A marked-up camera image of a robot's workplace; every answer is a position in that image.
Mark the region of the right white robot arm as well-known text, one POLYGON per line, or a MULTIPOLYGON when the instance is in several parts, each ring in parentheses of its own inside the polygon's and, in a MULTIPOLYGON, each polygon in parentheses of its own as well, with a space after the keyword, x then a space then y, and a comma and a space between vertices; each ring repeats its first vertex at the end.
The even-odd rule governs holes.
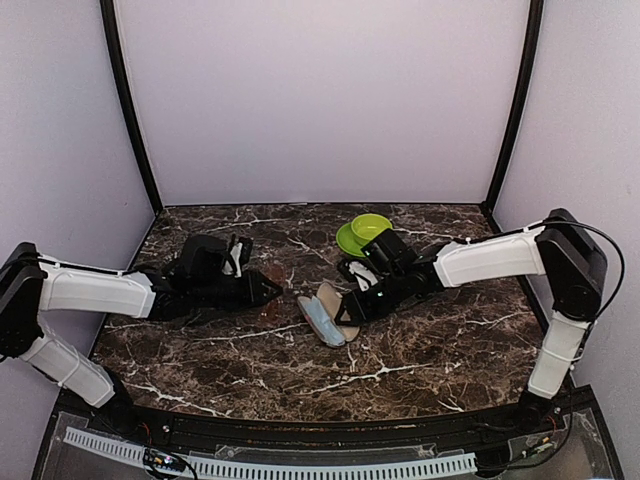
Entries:
POLYGON ((592 238, 597 232, 559 208, 521 229, 437 244, 419 254, 387 228, 361 249, 376 282, 346 294, 334 319, 362 325, 387 316, 412 297, 484 280, 545 277, 553 298, 552 318, 525 389, 528 397, 510 413, 511 426, 530 434, 547 420, 546 400, 558 393, 612 301, 604 295, 608 260, 592 238))

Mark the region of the light blue cleaning cloth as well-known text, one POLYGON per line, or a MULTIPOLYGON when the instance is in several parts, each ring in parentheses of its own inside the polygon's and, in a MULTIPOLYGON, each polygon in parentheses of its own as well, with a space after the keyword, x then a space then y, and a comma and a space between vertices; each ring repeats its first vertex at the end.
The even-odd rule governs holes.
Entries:
POLYGON ((336 348, 346 343, 344 334, 333 323, 324 305, 316 296, 299 296, 297 303, 305 320, 325 345, 336 348))

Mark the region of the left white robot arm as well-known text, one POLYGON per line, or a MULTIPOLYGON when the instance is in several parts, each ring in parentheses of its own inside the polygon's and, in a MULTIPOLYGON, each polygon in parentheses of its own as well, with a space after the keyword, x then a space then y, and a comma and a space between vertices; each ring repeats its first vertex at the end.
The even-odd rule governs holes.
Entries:
POLYGON ((117 375, 55 334, 47 311, 110 313, 171 321, 197 310, 236 312, 262 307, 283 292, 248 268, 253 242, 189 237, 160 269, 110 270, 63 262, 23 242, 1 267, 1 356, 19 358, 101 411, 120 436, 141 427, 140 412, 117 375))

